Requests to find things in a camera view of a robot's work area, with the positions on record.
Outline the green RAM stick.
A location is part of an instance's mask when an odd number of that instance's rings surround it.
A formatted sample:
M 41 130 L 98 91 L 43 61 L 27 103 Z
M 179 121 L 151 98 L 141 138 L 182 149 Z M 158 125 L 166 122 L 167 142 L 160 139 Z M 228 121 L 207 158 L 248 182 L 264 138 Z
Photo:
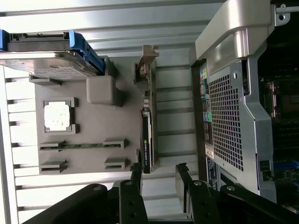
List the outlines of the green RAM stick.
M 65 149 L 83 149 L 83 148 L 120 148 L 120 144 L 107 144 L 104 145 L 102 143 L 100 144 L 63 144 L 60 146 L 47 146 L 47 147 L 41 147 L 41 149 L 46 150 L 65 150 Z

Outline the grey parts rack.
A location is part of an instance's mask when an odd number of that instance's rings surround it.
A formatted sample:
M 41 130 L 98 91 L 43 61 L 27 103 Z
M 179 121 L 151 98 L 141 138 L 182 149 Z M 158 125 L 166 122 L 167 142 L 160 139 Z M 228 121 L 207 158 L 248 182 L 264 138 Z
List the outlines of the grey parts rack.
M 136 57 L 114 57 L 116 86 L 124 95 L 122 107 L 91 104 L 85 81 L 35 87 L 39 171 L 42 175 L 129 171 L 140 151 L 142 96 L 133 83 Z M 74 100 L 72 121 L 78 133 L 46 133 L 44 107 L 50 101 Z M 120 148 L 46 150 L 63 144 L 120 144 Z

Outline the open PC case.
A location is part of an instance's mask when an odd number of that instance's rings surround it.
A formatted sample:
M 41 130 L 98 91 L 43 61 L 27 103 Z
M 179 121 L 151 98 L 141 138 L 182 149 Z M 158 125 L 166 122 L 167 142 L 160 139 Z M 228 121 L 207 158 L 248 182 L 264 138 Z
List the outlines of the open PC case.
M 259 90 L 262 77 L 299 77 L 299 0 L 226 0 L 190 56 L 199 165 L 210 184 L 299 207 L 299 186 L 275 183 Z

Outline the green motherboard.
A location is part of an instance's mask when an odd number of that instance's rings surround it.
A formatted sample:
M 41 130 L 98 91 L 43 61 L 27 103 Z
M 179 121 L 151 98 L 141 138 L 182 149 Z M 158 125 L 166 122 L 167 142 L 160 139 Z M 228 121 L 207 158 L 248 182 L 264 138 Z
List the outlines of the green motherboard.
M 273 76 L 259 79 L 260 102 L 269 115 L 266 99 L 266 85 L 271 81 L 299 81 L 297 76 Z M 299 161 L 299 120 L 276 120 L 271 116 L 272 140 L 273 140 L 273 162 L 284 160 Z M 276 185 L 299 186 L 299 169 L 274 171 Z

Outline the blue expansion slot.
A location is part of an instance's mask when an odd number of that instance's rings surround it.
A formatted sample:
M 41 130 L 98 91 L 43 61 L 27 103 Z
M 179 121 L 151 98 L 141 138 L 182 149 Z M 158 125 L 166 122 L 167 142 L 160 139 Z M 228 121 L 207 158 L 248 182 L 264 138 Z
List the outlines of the blue expansion slot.
M 273 165 L 274 171 L 299 169 L 299 161 L 297 160 L 274 161 Z

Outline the silver CPU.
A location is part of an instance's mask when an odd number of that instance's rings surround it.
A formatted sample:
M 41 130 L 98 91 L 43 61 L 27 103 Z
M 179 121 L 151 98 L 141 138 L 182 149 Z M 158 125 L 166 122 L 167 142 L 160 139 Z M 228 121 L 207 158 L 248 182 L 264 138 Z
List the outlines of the silver CPU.
M 65 102 L 49 102 L 44 107 L 44 123 L 49 131 L 66 131 L 70 126 L 70 106 Z

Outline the CPU socket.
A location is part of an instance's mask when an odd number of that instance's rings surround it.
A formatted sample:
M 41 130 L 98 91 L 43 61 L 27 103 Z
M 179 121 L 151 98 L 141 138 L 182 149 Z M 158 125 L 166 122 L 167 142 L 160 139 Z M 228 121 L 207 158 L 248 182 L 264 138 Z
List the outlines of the CPU socket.
M 299 81 L 271 81 L 266 85 L 267 109 L 276 120 L 299 120 Z

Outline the hard disk with blue carrier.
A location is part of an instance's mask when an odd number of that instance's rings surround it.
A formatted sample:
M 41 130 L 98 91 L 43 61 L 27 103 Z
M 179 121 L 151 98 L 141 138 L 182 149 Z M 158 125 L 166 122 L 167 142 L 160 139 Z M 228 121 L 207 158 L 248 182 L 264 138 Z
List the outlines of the hard disk with blue carrier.
M 0 29 L 0 65 L 41 79 L 81 80 L 105 74 L 105 61 L 74 30 L 62 34 Z

